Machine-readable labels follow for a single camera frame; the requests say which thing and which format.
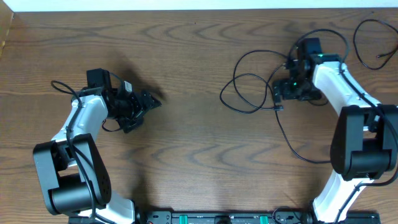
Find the wire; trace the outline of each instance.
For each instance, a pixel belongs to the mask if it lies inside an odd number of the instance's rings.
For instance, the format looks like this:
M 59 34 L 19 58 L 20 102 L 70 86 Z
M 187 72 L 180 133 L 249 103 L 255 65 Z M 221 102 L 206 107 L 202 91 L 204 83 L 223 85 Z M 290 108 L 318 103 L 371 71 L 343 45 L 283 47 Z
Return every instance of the wire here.
M 125 86 L 123 85 L 123 80 L 120 77 L 118 77 L 116 74 L 114 74 L 113 72 L 109 72 L 109 74 L 111 74 L 112 76 L 114 76 L 116 79 L 118 79 L 120 81 L 120 93 L 123 92 L 124 89 L 125 89 Z M 115 130 L 109 130 L 109 129 L 105 128 L 105 126 L 104 126 L 105 122 L 106 122 L 106 119 L 102 122 L 101 127 L 106 132 L 115 132 L 115 131 L 120 131 L 120 130 L 123 129 L 122 127 L 120 127 L 118 129 L 115 129 Z
M 67 130 L 67 133 L 66 133 L 66 135 L 67 135 L 67 144 L 68 144 L 68 147 L 70 148 L 70 152 L 72 153 L 72 156 L 75 158 L 76 164 L 77 164 L 78 168 L 80 169 L 81 174 L 83 175 L 83 178 L 84 178 L 84 180 L 86 182 L 86 185 L 87 185 L 87 188 L 88 188 L 88 192 L 89 192 L 90 197 L 91 197 L 91 210 L 92 210 L 92 213 L 91 213 L 90 219 L 95 220 L 95 218 L 96 218 L 96 202 L 95 202 L 95 198 L 94 198 L 94 188 L 91 185 L 91 181 L 88 178 L 88 175 L 86 173 L 85 168 L 83 167 L 83 164 L 81 163 L 79 157 L 77 156 L 76 152 L 78 151 L 78 149 L 73 145 L 73 140 L 70 138 L 70 134 L 73 131 L 72 130 L 72 126 L 75 123 L 75 120 L 76 120 L 80 110 L 83 107 L 83 103 L 81 102 L 81 99 L 76 94 L 76 92 L 72 88 L 70 88 L 68 85 L 66 85 L 66 84 L 64 84 L 64 83 L 62 83 L 60 81 L 56 81 L 56 80 L 52 80 L 51 81 L 51 86 L 54 87 L 56 90 L 61 91 L 62 93 L 68 93 L 68 92 L 57 88 L 54 85 L 54 83 L 57 83 L 59 85 L 64 86 L 65 88 L 67 88 L 70 91 L 70 94 L 72 94 L 78 101 L 78 107 L 77 107 L 75 113 L 73 114 L 71 120 L 69 121 L 69 124 L 66 127 L 66 130 Z
M 288 147 L 290 148 L 290 150 L 293 152 L 293 154 L 295 154 L 299 159 L 301 159 L 301 160 L 303 160 L 303 161 L 305 161 L 305 162 L 312 163 L 312 164 L 326 164 L 326 163 L 330 163 L 330 161 L 313 161 L 313 160 L 310 160 L 310 159 L 306 159 L 306 158 L 300 156 L 300 155 L 293 149 L 293 147 L 292 147 L 292 146 L 290 145 L 290 143 L 289 143 L 289 140 L 287 139 L 287 136 L 286 136 L 286 134 L 285 134 L 285 131 L 284 131 L 284 129 L 283 129 L 283 127 L 282 127 L 280 121 L 279 121 L 279 117 L 278 117 L 278 113 L 277 113 L 277 111 L 282 110 L 283 106 L 277 106 L 277 105 L 275 104 L 274 98 L 272 98 L 272 102 L 273 102 L 273 104 L 274 104 L 273 107 L 263 108 L 264 103 L 265 103 L 266 100 L 267 100 L 267 90 L 268 90 L 268 88 L 269 88 L 269 90 L 270 90 L 270 92 L 271 92 L 271 95 L 274 95 L 273 92 L 272 92 L 272 88 L 271 88 L 271 86 L 269 85 L 269 82 L 270 82 L 271 78 L 275 75 L 275 73 L 276 73 L 281 67 L 283 67 L 283 66 L 285 65 L 284 63 L 281 64 L 281 65 L 279 65 L 279 66 L 271 73 L 271 75 L 270 75 L 270 77 L 268 78 L 268 80 L 265 80 L 265 79 L 261 78 L 260 76 L 258 76 L 258 75 L 256 75 L 256 74 L 253 74 L 253 73 L 244 73 L 244 74 L 241 74 L 241 75 L 238 75 L 238 76 L 235 75 L 235 74 L 236 74 L 236 69 L 237 69 L 237 67 L 238 67 L 238 65 L 239 65 L 239 63 L 240 63 L 240 61 L 242 61 L 242 59 L 243 59 L 245 56 L 247 56 L 247 55 L 249 55 L 249 54 L 252 54 L 252 53 L 254 53 L 254 52 L 270 52 L 270 53 L 274 53 L 274 54 L 280 55 L 280 56 L 282 56 L 283 58 L 288 58 L 288 56 L 286 56 L 286 55 L 284 55 L 284 54 L 281 54 L 281 53 L 279 53 L 279 52 L 275 52 L 275 51 L 273 51 L 273 50 L 252 50 L 252 51 L 250 51 L 250 52 L 244 54 L 244 55 L 238 60 L 238 62 L 237 62 L 236 65 L 235 65 L 232 80 L 230 80 L 230 81 L 221 89 L 221 92 L 220 92 L 220 101 L 222 102 L 222 104 L 224 104 L 227 108 L 229 108 L 229 109 L 231 109 L 231 110 L 233 110 L 233 111 L 235 111 L 235 112 L 242 113 L 242 114 L 252 114 L 252 113 L 254 113 L 254 112 L 258 111 L 258 110 L 273 110 L 273 111 L 275 111 L 275 117 L 276 117 L 276 120 L 277 120 L 278 125 L 279 125 L 279 127 L 280 127 L 280 130 L 282 131 L 282 134 L 283 134 L 283 136 L 284 136 L 284 138 L 285 138 L 285 140 L 286 140 L 286 143 L 287 143 Z M 238 78 L 240 78 L 240 77 L 244 77 L 244 76 L 253 76 L 253 77 L 256 77 L 256 78 L 260 79 L 261 81 L 263 81 L 263 82 L 266 84 L 266 90 L 265 90 L 265 93 L 264 93 L 264 98 L 263 98 L 263 100 L 262 100 L 262 103 L 261 103 L 259 106 L 255 106 L 255 105 L 253 105 L 252 103 L 248 102 L 248 100 L 245 99 L 245 97 L 243 97 L 243 96 L 240 94 L 240 92 L 238 91 L 238 88 L 236 87 L 236 84 L 235 84 L 235 80 L 238 79 Z M 247 104 L 249 104 L 250 106 L 252 106 L 252 107 L 254 108 L 254 110 L 251 110 L 251 111 L 239 110 L 239 109 L 236 109 L 236 108 L 230 106 L 229 104 L 227 104 L 227 103 L 224 101 L 224 99 L 223 99 L 223 92 L 224 92 L 224 90 L 226 89 L 226 87 L 228 87 L 229 84 L 231 84 L 231 83 L 234 84 L 234 89 L 235 89 L 236 93 L 238 94 L 238 96 L 239 96 L 244 102 L 246 102 Z
M 115 130 L 109 130 L 109 129 L 105 128 L 105 126 L 104 126 L 105 123 L 106 123 L 106 119 L 102 122 L 102 129 L 103 129 L 104 131 L 106 131 L 106 132 L 115 132 L 115 131 L 120 131 L 120 130 L 123 129 L 122 127 L 120 127 L 120 128 L 118 128 L 118 129 L 115 129 Z
M 103 223 L 107 223 L 107 224 L 115 224 L 115 222 L 112 222 L 111 220 L 108 220 L 107 218 L 102 217 L 101 215 L 96 214 L 96 218 L 103 222 Z
M 277 212 L 278 210 L 282 209 L 282 208 L 290 209 L 289 206 L 280 206 L 280 207 L 277 207 L 277 208 L 272 212 L 271 218 L 276 222 L 276 224 L 281 224 L 279 221 L 276 220 L 276 216 L 275 216 L 275 215 L 276 215 L 276 212 Z M 294 214 L 294 216 L 296 217 L 296 219 L 299 220 L 299 222 L 294 223 L 294 224 L 299 224 L 299 223 L 301 223 L 301 217 L 299 218 L 299 217 L 296 215 L 296 212 L 293 212 L 293 214 Z
M 312 100 L 308 100 L 308 102 L 312 105 L 312 106 L 325 106 L 329 103 L 329 100 L 326 100 L 326 102 L 324 103 L 314 103 Z
M 392 51 L 390 51 L 390 52 L 388 52 L 388 53 L 386 53 L 386 54 L 379 54 L 379 55 L 376 56 L 376 58 L 382 58 L 382 57 L 388 56 L 388 58 L 386 58 L 385 61 L 384 61 L 380 66 L 378 66 L 378 67 L 370 67 L 369 65 L 367 65 L 365 62 L 363 62 L 363 60 L 362 60 L 361 57 L 359 56 L 358 48 L 357 48 L 357 46 L 356 46 L 356 33 L 357 33 L 357 31 L 359 30 L 359 28 L 361 27 L 361 25 L 363 25 L 363 24 L 366 23 L 366 22 L 378 22 L 378 23 L 380 23 L 380 24 L 382 24 L 382 25 L 385 25 L 385 26 L 391 28 L 391 29 L 394 30 L 397 34 L 398 34 L 398 30 L 397 30 L 395 27 L 393 27 L 392 25 L 390 25 L 390 24 L 388 24 L 388 23 L 386 23 L 386 22 L 377 20 L 377 19 L 366 19 L 366 20 L 362 21 L 361 23 L 359 23 L 358 26 L 355 28 L 354 37 L 353 37 L 353 44 L 354 44 L 354 49 L 355 49 L 355 53 L 356 53 L 356 56 L 357 56 L 358 60 L 359 60 L 366 68 L 368 68 L 368 69 L 371 69 L 371 70 L 379 70 L 379 69 L 381 69 L 382 67 L 384 67 L 384 66 L 387 64 L 387 62 L 390 61 L 390 59 L 392 58 L 392 56 L 394 56 L 394 54 L 397 52 L 397 50 L 398 50 L 398 44 L 397 44 L 397 47 L 394 48 L 394 50 L 392 50 Z

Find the connector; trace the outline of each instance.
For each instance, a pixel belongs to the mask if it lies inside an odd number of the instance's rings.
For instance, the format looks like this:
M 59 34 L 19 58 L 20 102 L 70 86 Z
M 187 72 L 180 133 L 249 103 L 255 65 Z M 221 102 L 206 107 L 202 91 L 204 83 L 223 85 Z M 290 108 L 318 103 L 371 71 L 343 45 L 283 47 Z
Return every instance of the connector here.
M 282 105 L 274 106 L 274 111 L 282 111 L 282 110 L 284 110 L 284 107 Z

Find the white wall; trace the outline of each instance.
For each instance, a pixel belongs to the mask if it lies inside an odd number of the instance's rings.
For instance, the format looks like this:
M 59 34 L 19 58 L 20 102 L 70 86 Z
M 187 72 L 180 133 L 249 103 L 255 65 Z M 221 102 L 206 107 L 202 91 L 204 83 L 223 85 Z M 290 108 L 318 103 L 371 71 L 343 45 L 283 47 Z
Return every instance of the white wall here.
M 14 12 L 398 7 L 398 0 L 4 0 Z

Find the wooden table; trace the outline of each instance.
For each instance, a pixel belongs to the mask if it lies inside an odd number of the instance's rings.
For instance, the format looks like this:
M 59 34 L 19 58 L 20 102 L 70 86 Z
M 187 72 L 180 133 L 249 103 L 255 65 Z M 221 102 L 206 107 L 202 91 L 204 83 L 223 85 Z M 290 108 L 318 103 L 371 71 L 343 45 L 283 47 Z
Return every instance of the wooden table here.
M 306 208 L 323 189 L 331 165 L 297 159 L 273 112 L 237 114 L 221 104 L 219 93 L 244 53 L 271 49 L 286 54 L 299 36 L 317 28 L 337 30 L 351 42 L 354 28 L 367 18 L 398 26 L 397 9 L 16 14 L 0 59 L 1 222 L 66 223 L 66 216 L 52 216 L 44 206 L 32 150 L 49 141 L 70 113 L 70 96 L 53 90 L 50 80 L 79 90 L 86 85 L 86 70 L 93 68 L 163 96 L 163 107 L 150 111 L 138 130 L 99 133 L 97 147 L 121 195 L 144 208 Z M 361 30 L 361 54 L 370 64 L 380 63 L 375 55 L 388 52 L 397 36 L 377 24 Z M 343 53 L 340 39 L 319 36 L 324 51 Z M 280 63 L 275 55 L 254 54 L 238 73 L 266 78 Z M 379 71 L 362 66 L 353 50 L 346 63 L 370 94 L 398 104 L 396 56 Z M 287 75 L 283 70 L 275 78 Z M 238 87 L 261 102 L 263 83 L 246 78 Z M 233 88 L 224 97 L 249 109 Z M 280 120 L 292 146 L 307 158 L 328 159 L 338 118 L 333 108 L 298 101 L 283 105 Z M 396 223 L 397 190 L 397 183 L 367 188 L 352 209 L 377 210 L 383 223 Z

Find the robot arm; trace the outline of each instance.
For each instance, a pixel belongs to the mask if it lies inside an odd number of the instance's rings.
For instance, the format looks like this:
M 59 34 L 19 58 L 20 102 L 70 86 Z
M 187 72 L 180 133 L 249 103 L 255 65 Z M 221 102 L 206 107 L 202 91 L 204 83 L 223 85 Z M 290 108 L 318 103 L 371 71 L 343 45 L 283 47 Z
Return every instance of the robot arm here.
M 87 71 L 88 87 L 82 89 L 79 113 L 71 128 L 70 139 L 79 150 L 77 156 L 93 186 L 96 203 L 96 221 L 133 223 L 136 214 L 131 200 L 122 198 L 111 188 L 109 175 L 95 146 L 95 139 L 106 118 L 115 119 L 125 133 L 137 128 L 143 116 L 160 102 L 145 90 L 134 93 L 128 82 L 112 88 L 109 72 L 102 69 Z M 85 180 L 79 173 L 60 176 L 59 172 L 75 166 L 67 144 L 67 126 L 78 111 L 78 100 L 72 99 L 72 111 L 62 129 L 50 142 L 36 145 L 34 161 L 47 210 L 52 215 L 66 214 L 70 223 L 91 222 L 91 196 Z
M 362 100 L 340 74 L 337 54 L 324 54 L 318 38 L 303 40 L 298 49 L 298 60 L 288 65 L 290 78 L 273 83 L 274 99 L 319 100 L 326 96 L 339 115 L 330 148 L 333 172 L 322 193 L 313 201 L 315 223 L 334 223 L 339 210 L 360 183 L 372 183 L 396 165 L 397 148 L 390 130 L 384 125 L 371 105 Z M 398 126 L 398 109 L 382 105 L 370 96 L 351 76 L 345 63 L 345 77 L 353 86 L 384 113 L 394 127 Z M 373 139 L 364 139 L 363 131 L 376 133 Z M 340 214 L 339 221 L 364 187 L 357 191 Z

